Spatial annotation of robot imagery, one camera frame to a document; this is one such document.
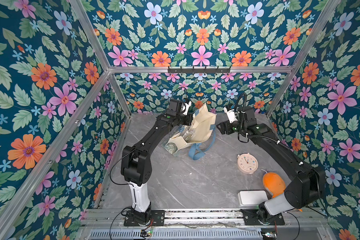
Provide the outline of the white rectangular box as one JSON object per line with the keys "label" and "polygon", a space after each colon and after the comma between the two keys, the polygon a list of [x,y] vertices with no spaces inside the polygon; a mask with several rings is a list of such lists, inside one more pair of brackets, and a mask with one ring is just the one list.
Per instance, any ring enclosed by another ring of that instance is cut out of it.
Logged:
{"label": "white rectangular box", "polygon": [[258,206],[268,200],[267,193],[263,190],[240,191],[238,198],[241,206]]}

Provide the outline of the orange carrot plush toy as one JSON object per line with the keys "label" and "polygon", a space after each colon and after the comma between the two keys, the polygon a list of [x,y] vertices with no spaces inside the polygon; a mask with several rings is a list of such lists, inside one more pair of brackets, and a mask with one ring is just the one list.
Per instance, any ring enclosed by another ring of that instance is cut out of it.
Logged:
{"label": "orange carrot plush toy", "polygon": [[276,198],[279,195],[283,194],[287,185],[282,177],[274,172],[264,171],[263,175],[263,186],[267,190],[267,192],[272,196],[272,198]]}

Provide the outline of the pink round alarm clock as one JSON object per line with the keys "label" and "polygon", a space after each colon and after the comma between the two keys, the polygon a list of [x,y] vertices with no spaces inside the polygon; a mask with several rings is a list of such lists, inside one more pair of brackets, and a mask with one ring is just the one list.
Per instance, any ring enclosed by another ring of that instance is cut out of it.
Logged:
{"label": "pink round alarm clock", "polygon": [[237,157],[238,169],[243,174],[253,174],[259,167],[258,160],[251,154],[245,153]]}

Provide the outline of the clear plastic zip bag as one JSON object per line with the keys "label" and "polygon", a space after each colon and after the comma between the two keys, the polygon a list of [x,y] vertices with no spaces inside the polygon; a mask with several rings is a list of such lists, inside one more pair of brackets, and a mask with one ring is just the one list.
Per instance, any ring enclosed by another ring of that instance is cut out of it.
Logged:
{"label": "clear plastic zip bag", "polygon": [[180,126],[175,131],[175,134],[171,136],[164,144],[163,147],[171,155],[176,155],[179,150],[182,150],[187,147],[187,142],[184,139],[184,134],[186,133],[186,127]]}

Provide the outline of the cream floral canvas tote bag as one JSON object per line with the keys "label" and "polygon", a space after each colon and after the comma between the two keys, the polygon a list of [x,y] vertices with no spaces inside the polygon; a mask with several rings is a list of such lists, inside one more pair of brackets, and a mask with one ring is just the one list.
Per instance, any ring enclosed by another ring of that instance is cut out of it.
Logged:
{"label": "cream floral canvas tote bag", "polygon": [[207,104],[203,104],[193,113],[193,121],[186,127],[184,139],[189,149],[189,157],[196,161],[206,155],[216,141],[216,114],[208,110]]}

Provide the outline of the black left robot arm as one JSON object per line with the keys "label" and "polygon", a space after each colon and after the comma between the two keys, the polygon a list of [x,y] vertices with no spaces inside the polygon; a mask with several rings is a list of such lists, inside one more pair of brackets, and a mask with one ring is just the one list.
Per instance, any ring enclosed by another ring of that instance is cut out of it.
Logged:
{"label": "black left robot arm", "polygon": [[145,225],[150,222],[152,215],[147,187],[153,172],[151,155],[174,127],[189,126],[192,123],[193,115],[189,113],[191,105],[189,99],[171,99],[167,110],[157,116],[151,130],[139,142],[123,149],[121,175],[132,194],[132,209],[129,213],[139,224]]}

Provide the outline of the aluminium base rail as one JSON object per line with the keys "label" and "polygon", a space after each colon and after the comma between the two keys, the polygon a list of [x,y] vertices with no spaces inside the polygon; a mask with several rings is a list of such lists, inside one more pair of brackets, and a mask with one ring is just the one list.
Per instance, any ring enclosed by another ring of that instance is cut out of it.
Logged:
{"label": "aluminium base rail", "polygon": [[270,224],[255,220],[254,210],[165,209],[140,226],[119,209],[90,210],[78,240],[334,240],[325,216],[316,209],[282,213]]}

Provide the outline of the black hook rail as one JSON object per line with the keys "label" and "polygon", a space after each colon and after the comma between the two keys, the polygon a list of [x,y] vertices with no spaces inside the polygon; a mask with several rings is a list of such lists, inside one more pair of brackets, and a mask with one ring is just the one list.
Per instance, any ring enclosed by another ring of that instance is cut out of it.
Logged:
{"label": "black hook rail", "polygon": [[230,73],[230,67],[168,67],[169,74],[225,74]]}

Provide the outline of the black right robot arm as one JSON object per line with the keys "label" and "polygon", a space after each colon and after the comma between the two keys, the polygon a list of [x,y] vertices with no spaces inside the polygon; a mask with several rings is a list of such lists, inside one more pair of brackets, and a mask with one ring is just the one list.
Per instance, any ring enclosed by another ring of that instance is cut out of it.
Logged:
{"label": "black right robot arm", "polygon": [[321,167],[305,163],[289,147],[284,145],[266,124],[259,124],[252,107],[227,106],[224,112],[228,120],[218,124],[223,135],[237,133],[267,152],[290,179],[289,185],[279,196],[259,205],[256,219],[266,225],[283,212],[301,209],[322,198],[326,173]]}

